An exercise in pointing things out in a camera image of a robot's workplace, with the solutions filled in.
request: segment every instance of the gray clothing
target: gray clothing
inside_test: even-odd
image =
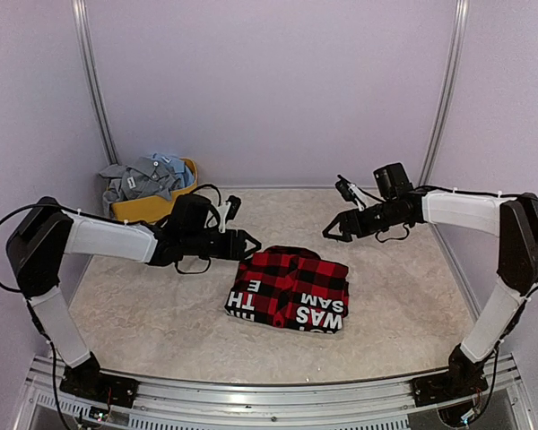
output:
[[[102,195],[104,214],[109,217],[111,204],[126,200],[159,195],[171,201],[171,191],[186,186],[185,179],[165,162],[140,157],[131,166],[112,164],[100,175],[109,179],[109,186]]]

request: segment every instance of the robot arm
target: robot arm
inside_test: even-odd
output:
[[[32,321],[66,364],[60,390],[85,399],[131,407],[137,382],[100,372],[100,364],[82,339],[58,287],[64,254],[126,258],[149,265],[176,264],[185,255],[242,260],[261,244],[244,230],[227,229],[240,199],[231,196],[219,208],[203,196],[178,197],[171,214],[155,225],[125,225],[61,209],[42,198],[8,239],[6,253]],[[217,225],[208,228],[209,216]],[[253,247],[247,249],[247,243]]]
[[[341,212],[323,231],[324,237],[351,242],[390,227],[416,223],[449,224],[499,237],[496,286],[473,330],[448,359],[448,371],[412,380],[417,406],[457,399],[488,388],[484,363],[517,324],[527,294],[538,282],[538,202],[533,194],[508,198],[414,189],[400,163],[374,173],[384,202],[364,211]],[[345,200],[351,187],[337,182]],[[338,226],[340,234],[331,230]]]

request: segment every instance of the lavender wall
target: lavender wall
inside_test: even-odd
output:
[[[220,185],[373,185],[401,160],[416,180],[456,1],[89,2],[123,161],[197,160]]]
[[[98,209],[95,173],[105,165],[69,1],[0,0],[0,218],[45,194]],[[13,276],[0,231],[0,278]],[[61,278],[72,294],[84,258],[67,257]],[[0,290],[0,429],[6,428],[35,353],[46,347],[18,295]]]
[[[538,0],[471,2],[432,184],[538,194]],[[480,305],[497,264],[492,237],[444,228]],[[538,294],[509,338],[538,417]]]

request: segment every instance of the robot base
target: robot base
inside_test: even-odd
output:
[[[419,408],[472,396],[478,390],[482,392],[488,390],[488,383],[484,376],[478,376],[474,377],[466,385],[457,386],[449,390],[450,387],[450,375],[448,372],[414,378],[411,380],[414,404]]]
[[[85,363],[65,369],[60,391],[105,405],[131,408],[138,385],[135,379],[100,372],[100,364],[91,354]]]

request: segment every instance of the beige carpet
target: beige carpet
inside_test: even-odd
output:
[[[349,266],[350,315],[334,335],[275,329],[225,314],[236,262],[203,275],[95,257],[71,313],[106,368],[226,383],[321,383],[445,366],[472,327],[426,225],[403,242],[350,244],[322,229],[351,208],[331,190],[231,190],[243,203],[232,228],[270,245],[304,246]],[[394,236],[400,227],[391,230]],[[186,258],[181,267],[204,262]]]

